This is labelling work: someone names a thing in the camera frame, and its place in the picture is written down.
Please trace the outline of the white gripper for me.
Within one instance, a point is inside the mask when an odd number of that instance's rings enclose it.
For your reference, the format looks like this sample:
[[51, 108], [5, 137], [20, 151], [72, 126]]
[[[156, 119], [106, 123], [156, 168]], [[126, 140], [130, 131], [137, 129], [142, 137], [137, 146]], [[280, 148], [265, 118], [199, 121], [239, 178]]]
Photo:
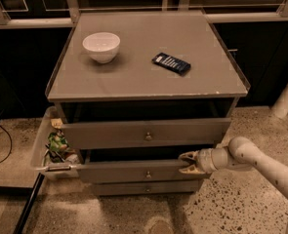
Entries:
[[[188, 151], [182, 153], [179, 159], [185, 162], [196, 162], [198, 167], [206, 174], [211, 174], [224, 169], [228, 164], [228, 151], [225, 148], [208, 148], [199, 151]], [[189, 165], [179, 169], [181, 174], [201, 175], [202, 171], [195, 165]]]

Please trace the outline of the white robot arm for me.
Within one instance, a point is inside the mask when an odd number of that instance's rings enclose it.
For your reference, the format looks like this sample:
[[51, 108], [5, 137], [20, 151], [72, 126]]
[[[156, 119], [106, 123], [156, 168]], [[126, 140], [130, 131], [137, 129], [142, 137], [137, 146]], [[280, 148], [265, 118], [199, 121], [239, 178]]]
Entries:
[[187, 162], [187, 166], [180, 169], [180, 173], [186, 175], [254, 168], [288, 200], [288, 167], [267, 156], [246, 137], [234, 137], [222, 148], [188, 151], [181, 154], [179, 159]]

